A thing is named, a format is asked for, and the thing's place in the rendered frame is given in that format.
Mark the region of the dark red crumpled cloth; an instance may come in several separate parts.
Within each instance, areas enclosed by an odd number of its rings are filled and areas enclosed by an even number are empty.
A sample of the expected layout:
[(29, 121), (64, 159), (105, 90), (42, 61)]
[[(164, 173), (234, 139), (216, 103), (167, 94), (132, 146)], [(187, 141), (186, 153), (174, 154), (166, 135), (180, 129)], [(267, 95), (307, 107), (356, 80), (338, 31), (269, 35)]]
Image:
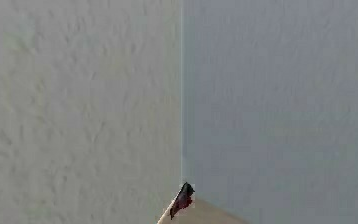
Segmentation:
[(193, 187), (188, 182), (185, 182), (169, 209), (170, 219), (173, 219), (181, 209), (187, 208), (192, 203), (194, 193)]

